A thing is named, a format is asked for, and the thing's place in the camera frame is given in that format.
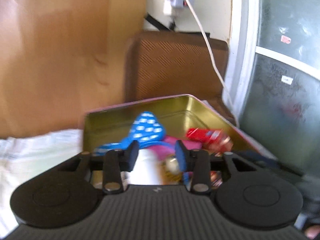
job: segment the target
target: red package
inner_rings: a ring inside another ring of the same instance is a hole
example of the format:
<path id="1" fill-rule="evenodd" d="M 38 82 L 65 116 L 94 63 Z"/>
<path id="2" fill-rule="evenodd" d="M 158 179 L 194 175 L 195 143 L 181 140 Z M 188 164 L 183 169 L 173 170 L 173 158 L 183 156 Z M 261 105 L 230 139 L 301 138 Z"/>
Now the red package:
<path id="1" fill-rule="evenodd" d="M 233 146 L 230 136 L 224 133 L 223 130 L 190 128 L 186 136 L 192 141 L 201 142 L 205 149 L 214 153 L 231 151 Z"/>
<path id="2" fill-rule="evenodd" d="M 220 171 L 211 171 L 211 188 L 217 189 L 222 184 L 221 172 Z"/>

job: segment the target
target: screw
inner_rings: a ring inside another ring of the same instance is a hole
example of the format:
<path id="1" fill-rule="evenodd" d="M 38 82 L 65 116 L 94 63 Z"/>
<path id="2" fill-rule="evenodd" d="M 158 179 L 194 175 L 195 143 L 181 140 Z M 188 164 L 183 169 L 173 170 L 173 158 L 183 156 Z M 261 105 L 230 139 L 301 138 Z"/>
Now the screw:
<path id="1" fill-rule="evenodd" d="M 119 190 L 121 188 L 121 186 L 117 182 L 109 182 L 106 185 L 104 185 L 104 188 L 107 191 L 115 191 L 115 190 Z"/>
<path id="2" fill-rule="evenodd" d="M 195 185 L 193 186 L 193 189 L 194 189 L 196 192 L 206 192 L 206 191 L 208 191 L 209 187 L 208 187 L 208 185 L 206 185 L 206 184 L 198 183 L 198 184 L 195 184 Z"/>

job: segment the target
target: white power cord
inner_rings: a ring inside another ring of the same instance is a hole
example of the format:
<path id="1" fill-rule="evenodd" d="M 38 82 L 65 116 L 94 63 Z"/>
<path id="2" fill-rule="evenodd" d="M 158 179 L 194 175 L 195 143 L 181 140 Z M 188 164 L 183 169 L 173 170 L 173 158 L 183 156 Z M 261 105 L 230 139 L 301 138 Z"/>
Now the white power cord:
<path id="1" fill-rule="evenodd" d="M 235 122 L 236 122 L 237 128 L 239 128 L 239 126 L 240 126 L 240 125 L 239 125 L 239 120 L 238 120 L 238 118 L 236 117 L 236 115 L 234 114 L 234 106 L 233 106 L 233 102 L 232 102 L 232 99 L 231 99 L 231 96 L 230 96 L 229 89 L 227 88 L 227 86 L 226 86 L 226 84 L 225 84 L 225 82 L 224 82 L 221 74 L 219 73 L 219 70 L 218 70 L 216 64 L 215 64 L 215 61 L 214 61 L 214 57 L 213 57 L 213 53 L 212 53 L 212 49 L 211 49 L 209 40 L 208 40 L 207 36 L 205 35 L 205 31 L 204 31 L 204 29 L 203 29 L 203 27 L 202 27 L 201 22 L 199 21 L 199 18 L 198 18 L 198 16 L 197 16 L 195 10 L 194 10 L 193 7 L 192 7 L 191 2 L 190 2 L 189 0 L 186 0 L 186 3 L 187 3 L 187 5 L 189 6 L 190 11 L 191 11 L 193 17 L 195 18 L 195 20 L 196 20 L 196 22 L 197 22 L 197 24 L 198 24 L 198 26 L 199 26 L 199 28 L 200 28 L 200 30 L 201 30 L 202 36 L 203 36 L 203 38 L 204 38 L 205 44 L 207 45 L 207 48 L 208 48 L 208 51 L 209 51 L 209 54 L 210 54 L 210 59 L 211 59 L 212 67 L 213 67 L 214 71 L 216 72 L 216 74 L 217 74 L 217 76 L 218 76 L 218 78 L 219 78 L 219 80 L 220 80 L 220 82 L 221 82 L 221 85 L 223 86 L 223 88 L 225 89 L 225 91 L 226 91 L 226 93 L 227 93 L 228 100 L 229 100 L 229 103 L 230 103 L 230 108 L 231 108 L 230 111 L 231 111 L 231 113 L 233 114 L 233 116 L 234 116 L 234 118 L 235 118 Z"/>
<path id="2" fill-rule="evenodd" d="M 206 34 L 205 34 L 205 31 L 204 31 L 204 29 L 203 29 L 203 27 L 202 27 L 201 22 L 199 21 L 199 18 L 198 18 L 198 16 L 197 16 L 195 10 L 194 10 L 193 7 L 192 7 L 192 4 L 191 4 L 190 0 L 185 0 L 185 1 L 186 1 L 186 3 L 187 3 L 187 5 L 188 5 L 188 7 L 189 7 L 189 9 L 190 9 L 193 17 L 195 18 L 195 20 L 196 20 L 196 22 L 197 22 L 197 24 L 198 24 L 198 26 L 199 26 L 199 28 L 200 28 L 200 30 L 201 30 L 202 36 L 203 36 L 203 38 L 204 38 L 205 44 L 207 45 L 207 48 L 208 48 L 208 51 L 209 51 L 209 54 L 210 54 L 210 59 L 211 59 L 212 67 L 213 67 L 215 73 L 217 74 L 217 76 L 218 76 L 218 78 L 219 78 L 219 80 L 220 80 L 220 82 L 221 82 L 221 85 L 223 86 L 223 88 L 224 88 L 224 90 L 225 90 L 225 92 L 226 92 L 226 94 L 227 94 L 227 96 L 228 96 L 228 101 L 229 101 L 229 103 L 230 103 L 230 108 L 231 108 L 230 111 L 231 111 L 231 113 L 232 113 L 233 116 L 234 116 L 234 119 L 235 119 L 237 128 L 239 128 L 239 126 L 240 126 L 240 125 L 239 125 L 239 120 L 238 120 L 238 118 L 236 117 L 236 115 L 234 114 L 234 105 L 233 105 L 233 102 L 232 102 L 232 99 L 231 99 L 231 96 L 230 96 L 229 89 L 227 88 L 227 86 L 226 86 L 226 84 L 225 84 L 225 82 L 224 82 L 221 74 L 219 73 L 219 70 L 218 70 L 216 64 L 215 64 L 214 56 L 213 56 L 213 52 L 212 52 L 212 49 L 211 49 L 209 40 L 208 40 L 208 38 L 207 38 L 207 36 L 206 36 Z"/>

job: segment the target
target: circular pad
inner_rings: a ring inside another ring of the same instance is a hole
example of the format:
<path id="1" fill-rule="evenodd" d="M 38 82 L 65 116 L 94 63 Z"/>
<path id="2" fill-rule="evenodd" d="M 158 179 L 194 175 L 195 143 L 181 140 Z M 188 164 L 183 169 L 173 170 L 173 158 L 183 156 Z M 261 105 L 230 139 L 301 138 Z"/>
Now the circular pad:
<path id="1" fill-rule="evenodd" d="M 289 182 L 268 172 L 239 172 L 217 190 L 215 201 L 231 220 L 255 229 L 274 229 L 295 221 L 302 195 Z"/>
<path id="2" fill-rule="evenodd" d="M 82 220 L 97 202 L 97 191 L 89 182 L 72 172 L 53 171 L 19 186 L 10 206 L 20 223 L 57 228 Z"/>

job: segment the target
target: white bedsheet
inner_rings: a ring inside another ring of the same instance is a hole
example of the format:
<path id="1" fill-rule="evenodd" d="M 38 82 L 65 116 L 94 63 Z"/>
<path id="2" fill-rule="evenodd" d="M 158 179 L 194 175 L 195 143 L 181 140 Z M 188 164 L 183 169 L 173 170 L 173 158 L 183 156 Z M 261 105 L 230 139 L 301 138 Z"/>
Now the white bedsheet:
<path id="1" fill-rule="evenodd" d="M 10 209 L 10 196 L 23 182 L 81 151 L 82 131 L 64 130 L 45 135 L 0 140 L 0 238 L 17 222 Z"/>

